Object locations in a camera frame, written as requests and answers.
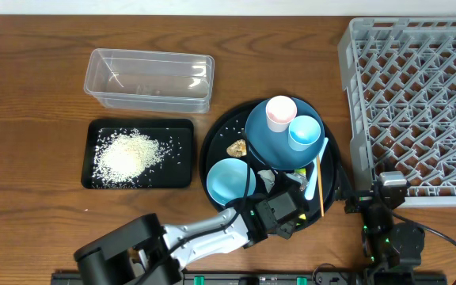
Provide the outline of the white paper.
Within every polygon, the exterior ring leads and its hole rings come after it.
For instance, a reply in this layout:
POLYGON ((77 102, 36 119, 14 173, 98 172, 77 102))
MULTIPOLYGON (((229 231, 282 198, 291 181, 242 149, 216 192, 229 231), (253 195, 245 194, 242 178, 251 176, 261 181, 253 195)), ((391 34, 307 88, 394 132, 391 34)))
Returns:
POLYGON ((265 189, 267 193, 270 193, 275 186, 276 182, 276 175, 272 170, 260 170, 258 172, 261 180, 264 182, 265 189))

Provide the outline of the yellow green snack wrapper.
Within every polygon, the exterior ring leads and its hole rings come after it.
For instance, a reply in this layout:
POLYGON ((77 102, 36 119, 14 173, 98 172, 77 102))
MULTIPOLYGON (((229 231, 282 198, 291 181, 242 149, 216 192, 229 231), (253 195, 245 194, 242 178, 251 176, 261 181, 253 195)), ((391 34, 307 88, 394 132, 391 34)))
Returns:
POLYGON ((294 175, 300 179, 300 181, 301 181, 300 190, 302 192, 304 192, 308 185, 308 180, 306 178, 306 170, 305 169, 296 169, 294 171, 294 175))

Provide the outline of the light blue bowl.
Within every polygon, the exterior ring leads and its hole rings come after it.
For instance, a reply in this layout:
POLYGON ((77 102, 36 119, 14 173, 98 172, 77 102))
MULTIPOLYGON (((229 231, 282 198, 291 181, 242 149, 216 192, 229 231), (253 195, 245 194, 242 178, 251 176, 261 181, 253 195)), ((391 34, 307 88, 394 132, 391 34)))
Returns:
POLYGON ((247 163, 236 158, 216 162, 207 173, 207 192, 221 206, 242 198, 245 193, 247 163))

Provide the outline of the pile of white rice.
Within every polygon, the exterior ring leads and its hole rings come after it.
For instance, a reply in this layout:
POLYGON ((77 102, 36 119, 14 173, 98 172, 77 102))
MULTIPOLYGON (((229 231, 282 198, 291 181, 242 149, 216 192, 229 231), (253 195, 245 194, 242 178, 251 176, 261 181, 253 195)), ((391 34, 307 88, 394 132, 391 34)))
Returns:
POLYGON ((165 182, 166 163, 180 165, 183 145, 176 136, 158 139, 137 128, 103 128, 93 154, 95 188, 151 188, 165 182))

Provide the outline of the foil wrapper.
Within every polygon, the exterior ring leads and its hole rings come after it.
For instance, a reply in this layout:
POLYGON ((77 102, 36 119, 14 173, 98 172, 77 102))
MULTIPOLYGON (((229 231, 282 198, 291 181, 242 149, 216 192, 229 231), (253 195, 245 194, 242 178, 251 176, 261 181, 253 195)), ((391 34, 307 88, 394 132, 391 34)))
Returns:
POLYGON ((293 173, 288 173, 287 176, 290 179, 292 179, 292 180, 294 180, 294 181, 296 181, 296 182, 298 182, 300 184, 299 189, 300 189, 301 192, 304 192, 307 189, 309 181, 307 180, 307 178, 303 174, 293 172, 293 173))

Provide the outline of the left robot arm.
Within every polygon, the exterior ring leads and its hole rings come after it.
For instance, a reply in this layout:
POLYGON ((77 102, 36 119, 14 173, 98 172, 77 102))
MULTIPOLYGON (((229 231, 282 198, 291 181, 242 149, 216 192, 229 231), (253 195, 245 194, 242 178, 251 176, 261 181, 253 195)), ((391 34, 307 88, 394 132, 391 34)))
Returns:
POLYGON ((236 199, 215 217, 186 225, 144 215, 81 247, 74 259, 85 284, 175 284, 196 260, 250 247, 269 234, 290 238, 308 208, 292 186, 263 199, 236 199))

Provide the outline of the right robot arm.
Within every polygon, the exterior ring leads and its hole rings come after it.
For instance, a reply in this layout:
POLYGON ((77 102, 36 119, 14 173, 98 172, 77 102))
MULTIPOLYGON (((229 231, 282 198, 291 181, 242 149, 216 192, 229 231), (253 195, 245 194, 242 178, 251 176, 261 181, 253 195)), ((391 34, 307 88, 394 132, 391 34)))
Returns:
POLYGON ((409 186, 404 174, 386 161, 368 190, 356 191, 344 183, 336 190, 335 199, 345 202, 344 211, 361 215, 364 255, 373 259, 358 283, 417 283, 414 268, 421 265, 424 231, 393 220, 393 210, 404 203, 409 186))

